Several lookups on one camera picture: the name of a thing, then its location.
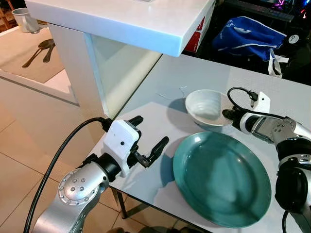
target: tiled floor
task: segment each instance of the tiled floor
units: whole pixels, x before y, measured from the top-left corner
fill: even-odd
[[[32,198],[50,160],[0,103],[0,233],[22,232]],[[62,162],[56,164],[37,205],[34,220],[54,199],[59,180],[71,169]],[[128,197],[125,205],[131,209],[141,203]],[[124,220],[109,189],[87,216],[84,232],[105,233],[111,228],[122,227],[137,233],[146,226],[163,233],[173,226],[181,229],[186,223],[151,207]]]

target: black cable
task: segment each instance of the black cable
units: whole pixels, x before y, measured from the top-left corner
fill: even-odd
[[[283,233],[286,233],[286,218],[288,215],[288,210],[285,210],[284,214],[283,214],[283,218],[282,218],[282,230]]]
[[[58,157],[60,156],[61,152],[64,150],[65,146],[68,144],[68,142],[72,139],[72,137],[79,131],[81,130],[84,126],[86,126],[87,124],[94,122],[94,121],[99,121],[102,126],[104,127],[105,121],[106,119],[102,118],[102,117],[95,117],[95,118],[91,118],[89,120],[86,120],[85,122],[83,122],[82,124],[80,124],[77,128],[75,128],[71,134],[69,134],[69,136],[66,138],[66,140],[63,142],[63,144],[60,146],[60,148],[58,149],[58,151],[56,152],[55,156],[53,157],[47,171],[45,172],[43,179],[40,183],[39,188],[37,189],[37,192],[35,193],[35,197],[33,199],[33,202],[31,203],[31,207],[29,209],[28,215],[27,215],[27,220],[25,223],[25,227],[24,227],[24,233],[28,233],[30,230],[30,226],[31,226],[31,221],[33,219],[34,216],[34,212],[35,212],[35,207],[37,206],[38,200],[40,198],[40,195],[42,193],[42,190],[44,188],[45,183],[47,182],[50,173],[52,172],[52,169],[58,159]]]
[[[241,91],[244,91],[246,92],[249,97],[254,100],[254,101],[257,101],[257,97],[258,95],[253,92],[253,91],[250,91],[250,90],[247,90],[243,87],[233,87],[233,88],[230,88],[227,92],[227,95],[228,95],[228,98],[229,100],[231,101],[231,103],[238,109],[242,110],[242,111],[245,111],[245,112],[248,112],[248,113],[253,113],[253,114],[259,114],[259,115],[264,115],[264,116],[269,116],[269,117],[275,117],[275,118],[279,118],[279,119],[285,119],[285,117],[283,116],[279,116],[279,115],[275,115],[275,114],[271,114],[271,113],[263,113],[263,112],[256,112],[256,111],[252,111],[252,110],[249,110],[247,108],[242,108],[241,106],[239,106],[231,97],[230,93],[231,91],[233,90],[241,90]]]

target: white counter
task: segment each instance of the white counter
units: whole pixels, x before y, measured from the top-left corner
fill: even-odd
[[[33,17],[179,56],[215,0],[26,0]]]

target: beige placemat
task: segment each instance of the beige placemat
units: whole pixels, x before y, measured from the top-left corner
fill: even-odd
[[[45,83],[64,69],[56,47],[54,47],[48,63],[42,62],[48,52],[47,49],[43,50],[27,68],[22,68],[22,65],[37,51],[40,42],[51,38],[52,35],[48,28],[41,29],[37,34],[23,33],[17,29],[0,36],[0,69]]]

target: white tabletop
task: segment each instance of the white tabletop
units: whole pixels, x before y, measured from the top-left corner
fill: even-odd
[[[278,158],[273,145],[251,135],[245,135],[232,126],[201,128],[186,113],[184,96],[198,89],[214,89],[226,93],[233,86],[263,91],[271,99],[271,113],[289,116],[306,127],[311,126],[311,87],[268,75],[230,67],[181,55],[172,58],[163,55],[144,82],[131,97],[120,117],[144,117],[138,126],[142,137],[139,152],[148,154],[163,137],[170,142],[163,155],[148,169],[134,166],[126,178],[118,177],[111,186],[151,206],[177,216],[213,233],[281,233],[284,210],[274,198]],[[173,154],[187,135],[204,130],[225,133],[250,148],[265,166],[271,182],[272,199],[266,215],[257,223],[242,229],[217,226],[197,214],[184,200],[173,177]],[[102,153],[102,139],[92,153]],[[287,231],[301,232],[291,216]]]
[[[26,0],[32,17],[179,56],[215,0]]]

